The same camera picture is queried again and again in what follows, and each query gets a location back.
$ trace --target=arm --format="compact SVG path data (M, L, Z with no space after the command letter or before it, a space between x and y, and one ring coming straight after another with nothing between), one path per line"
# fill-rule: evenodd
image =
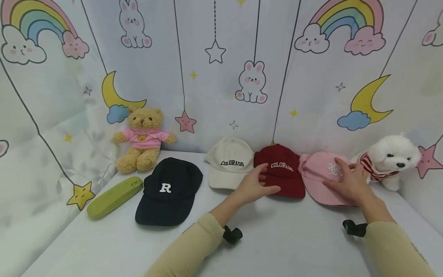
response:
M247 203L276 193L279 187L263 187L267 164L257 166L246 175L238 189L195 224L179 235L154 262L145 277L188 277L196 271L203 259L221 243L225 230L222 228L231 217Z
M324 184L361 208L368 223L365 244L380 275L435 276L403 228L392 218L383 200L366 183L367 172L363 170L363 166L348 166L342 160L337 160L337 164L343 171L343 181L325 181Z

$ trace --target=blue cloud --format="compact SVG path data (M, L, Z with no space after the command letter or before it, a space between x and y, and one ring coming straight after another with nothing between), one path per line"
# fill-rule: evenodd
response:
M128 116L128 108L123 105L112 105L109 108L109 113L106 119L108 120L108 123L114 124L116 122L122 122Z
M371 118L368 117L368 114L362 113L361 111L350 112L348 115L337 120L337 124L340 127L347 128L350 131L363 129L368 126L370 122Z

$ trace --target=teddy bear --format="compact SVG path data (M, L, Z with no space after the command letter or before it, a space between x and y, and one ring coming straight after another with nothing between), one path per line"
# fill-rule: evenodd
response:
M155 167L161 142L175 143L174 134L160 131L163 113L160 109L128 107L129 129L113 135L113 142L131 142L127 152L118 158L116 167L121 173L148 171Z

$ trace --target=crescent moon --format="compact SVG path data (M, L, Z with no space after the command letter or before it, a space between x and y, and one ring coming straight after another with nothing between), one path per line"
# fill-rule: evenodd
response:
M374 108L372 107L372 99L374 98L377 89L383 84L384 81L386 81L389 76L390 75L380 77L362 88L352 100L351 112L361 111L362 113L368 114L368 117L371 119L369 124L378 122L387 117L393 110L385 112L378 112L374 110Z
M114 75L115 71L106 75L101 85L101 94L105 104L110 108L112 105L123 105L125 107L134 106L137 108L143 108L146 105L146 99L142 101L128 101L118 96L114 88Z

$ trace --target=hand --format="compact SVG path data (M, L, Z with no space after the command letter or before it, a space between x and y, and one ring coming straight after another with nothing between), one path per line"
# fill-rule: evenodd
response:
M265 195L274 194L280 191L279 186L264 187L265 177L260 175L266 172L268 164L261 164L248 173L241 181L238 188L232 193L241 204L254 202Z
M343 181L336 183L325 180L323 181L325 186L356 203L358 206L361 206L365 199L375 197L371 187L366 183L369 173L364 170L362 164L347 165L339 158L335 158L335 162L343 172Z

